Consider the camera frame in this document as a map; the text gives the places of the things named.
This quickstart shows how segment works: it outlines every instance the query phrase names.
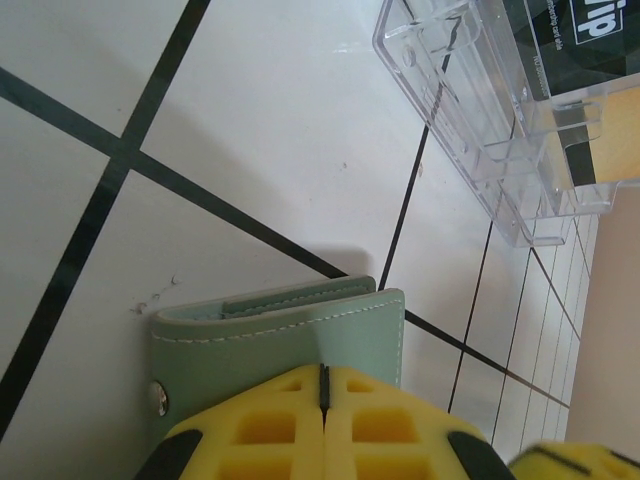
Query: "floor tile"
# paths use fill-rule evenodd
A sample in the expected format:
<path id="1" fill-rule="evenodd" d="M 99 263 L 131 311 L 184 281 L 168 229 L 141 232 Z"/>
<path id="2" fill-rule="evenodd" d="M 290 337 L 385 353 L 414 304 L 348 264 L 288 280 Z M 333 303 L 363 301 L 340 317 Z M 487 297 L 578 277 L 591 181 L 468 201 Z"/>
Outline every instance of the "floor tile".
<path id="1" fill-rule="evenodd" d="M 544 416 L 544 428 L 542 429 L 542 438 L 545 440 L 555 440 L 558 430 L 558 416 L 560 415 L 560 404 L 549 400 L 547 402 L 547 410 Z"/>
<path id="2" fill-rule="evenodd" d="M 447 410 L 460 350 L 405 322 L 402 389 Z"/>
<path id="3" fill-rule="evenodd" d="M 562 399 L 562 390 L 564 388 L 564 379 L 567 373 L 567 363 L 569 361 L 569 350 L 571 348 L 572 336 L 573 330 L 566 315 L 564 315 L 562 317 L 562 325 L 560 326 L 560 337 L 558 339 L 555 363 L 553 364 L 551 389 L 549 390 L 549 393 L 558 400 Z"/>
<path id="4" fill-rule="evenodd" d="M 3 374 L 107 158 L 4 100 L 0 100 L 0 123 Z"/>
<path id="5" fill-rule="evenodd" d="M 558 415 L 558 429 L 556 430 L 556 440 L 564 442 L 564 437 L 567 433 L 567 422 L 569 421 L 569 409 L 566 407 L 560 407 L 560 414 Z"/>
<path id="6" fill-rule="evenodd" d="M 589 270 L 585 264 L 582 269 L 582 280 L 580 280 L 580 293 L 578 294 L 578 304 L 576 305 L 576 314 L 574 319 L 574 326 L 578 331 L 578 334 L 582 335 L 582 324 L 584 322 L 584 313 L 587 306 L 587 295 L 589 293 Z"/>
<path id="7" fill-rule="evenodd" d="M 462 340 L 489 217 L 435 139 L 422 158 L 387 286 L 404 290 L 409 310 Z"/>
<path id="8" fill-rule="evenodd" d="M 529 381 L 536 366 L 548 292 L 549 281 L 540 265 L 530 261 L 509 358 L 509 370 Z"/>
<path id="9" fill-rule="evenodd" d="M 571 260 L 573 259 L 573 249 L 576 243 L 576 229 L 573 222 L 569 228 L 567 242 L 557 248 L 556 260 L 553 267 L 551 281 L 560 296 L 560 301 L 564 302 L 567 296 L 567 286 L 569 284 L 569 274 L 571 273 Z"/>
<path id="10" fill-rule="evenodd" d="M 492 230 L 467 344 L 503 366 L 509 358 L 528 258 L 529 249 L 509 246 L 497 229 Z"/>
<path id="11" fill-rule="evenodd" d="M 148 453 L 147 313 L 320 278 L 130 174 L 4 437 L 0 465 L 14 470 L 0 476 L 132 478 Z"/>
<path id="12" fill-rule="evenodd" d="M 491 440 L 498 415 L 504 374 L 464 355 L 451 414 L 475 425 Z"/>
<path id="13" fill-rule="evenodd" d="M 532 390 L 522 434 L 522 443 L 520 444 L 521 449 L 529 447 L 542 438 L 546 410 L 547 397 Z"/>
<path id="14" fill-rule="evenodd" d="M 591 268 L 593 266 L 593 253 L 596 248 L 596 239 L 598 237 L 598 224 L 598 215 L 593 215 L 591 217 L 591 223 L 589 224 L 589 238 L 587 239 L 587 246 L 584 251 L 587 267 L 589 268 L 589 275 L 591 275 Z"/>
<path id="15" fill-rule="evenodd" d="M 571 394 L 573 393 L 573 381 L 576 376 L 576 365 L 578 363 L 578 350 L 580 349 L 580 340 L 574 333 L 571 337 L 571 346 L 569 347 L 569 359 L 567 360 L 567 373 L 564 379 L 564 387 L 562 389 L 562 401 L 569 405 L 571 403 Z"/>
<path id="16" fill-rule="evenodd" d="M 520 452 L 530 391 L 522 383 L 507 377 L 492 442 L 493 448 L 505 462 L 512 460 Z"/>
<path id="17" fill-rule="evenodd" d="M 371 46 L 379 9 L 212 2 L 143 150 L 379 278 L 424 127 Z"/>
<path id="18" fill-rule="evenodd" d="M 535 373 L 533 375 L 534 385 L 545 392 L 548 392 L 551 388 L 551 377 L 553 376 L 553 365 L 556 359 L 563 315 L 560 302 L 558 302 L 553 293 L 550 293 L 544 314 L 544 326 L 542 327 L 540 348 L 538 349 Z"/>
<path id="19" fill-rule="evenodd" d="M 7 0 L 0 64 L 119 135 L 186 3 Z"/>

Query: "clear plastic case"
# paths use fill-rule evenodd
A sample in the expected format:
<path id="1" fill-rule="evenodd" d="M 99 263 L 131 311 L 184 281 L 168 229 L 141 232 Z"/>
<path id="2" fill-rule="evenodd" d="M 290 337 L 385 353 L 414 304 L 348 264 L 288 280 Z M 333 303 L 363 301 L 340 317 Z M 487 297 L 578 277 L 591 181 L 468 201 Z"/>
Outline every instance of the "clear plastic case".
<path id="1" fill-rule="evenodd" d="M 562 244 L 611 209 L 619 182 L 574 187 L 565 147 L 597 138 L 637 76 L 535 100 L 502 0 L 385 0 L 373 43 L 509 243 Z"/>

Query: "black rubber edge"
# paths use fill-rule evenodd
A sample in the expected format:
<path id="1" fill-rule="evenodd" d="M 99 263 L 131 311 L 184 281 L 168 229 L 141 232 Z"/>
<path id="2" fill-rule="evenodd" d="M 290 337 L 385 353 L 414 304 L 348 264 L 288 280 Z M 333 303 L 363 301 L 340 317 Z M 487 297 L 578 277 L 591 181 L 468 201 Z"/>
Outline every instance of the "black rubber edge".
<path id="1" fill-rule="evenodd" d="M 484 440 L 467 432 L 447 435 L 469 480 L 516 480 L 496 451 Z"/>
<path id="2" fill-rule="evenodd" d="M 638 470 L 640 470 L 640 462 L 633 460 L 629 457 L 627 457 L 626 455 L 623 455 L 621 453 L 618 453 L 614 450 L 609 450 L 609 453 L 611 453 L 611 455 L 613 455 L 614 457 L 616 457 L 618 460 L 622 460 L 623 462 L 631 465 L 634 468 L 637 468 Z"/>
<path id="3" fill-rule="evenodd" d="M 584 465 L 580 465 L 578 462 L 575 462 L 569 458 L 563 457 L 562 455 L 552 452 L 551 450 L 547 450 L 546 448 L 543 448 L 540 445 L 535 445 L 525 450 L 524 452 L 522 452 L 516 458 L 511 460 L 511 462 L 509 462 L 509 467 L 510 468 L 514 467 L 520 460 L 530 455 L 543 455 L 544 457 L 547 457 L 549 460 L 553 460 L 554 462 L 559 463 L 563 467 L 573 470 L 575 473 L 584 475 L 586 477 L 591 476 L 591 470 L 589 470 Z"/>
<path id="4" fill-rule="evenodd" d="M 186 430 L 163 440 L 134 479 L 179 480 L 201 439 L 201 431 Z"/>

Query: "black label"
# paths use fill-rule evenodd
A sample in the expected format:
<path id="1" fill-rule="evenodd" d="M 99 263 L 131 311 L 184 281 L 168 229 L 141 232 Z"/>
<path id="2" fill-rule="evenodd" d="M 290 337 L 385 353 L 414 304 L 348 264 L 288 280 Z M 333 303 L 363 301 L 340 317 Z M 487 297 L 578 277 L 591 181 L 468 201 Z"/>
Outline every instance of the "black label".
<path id="1" fill-rule="evenodd" d="M 640 72 L 639 0 L 515 0 L 505 8 L 536 100 Z"/>

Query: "green leather wallet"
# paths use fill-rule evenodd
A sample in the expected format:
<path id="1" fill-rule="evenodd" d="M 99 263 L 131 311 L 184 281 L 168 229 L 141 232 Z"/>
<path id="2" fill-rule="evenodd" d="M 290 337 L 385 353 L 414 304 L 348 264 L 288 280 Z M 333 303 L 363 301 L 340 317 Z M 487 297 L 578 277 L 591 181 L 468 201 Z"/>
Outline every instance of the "green leather wallet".
<path id="1" fill-rule="evenodd" d="M 343 277 L 163 310 L 151 320 L 151 368 L 166 395 L 152 430 L 301 365 L 354 367 L 400 384 L 404 294 Z"/>

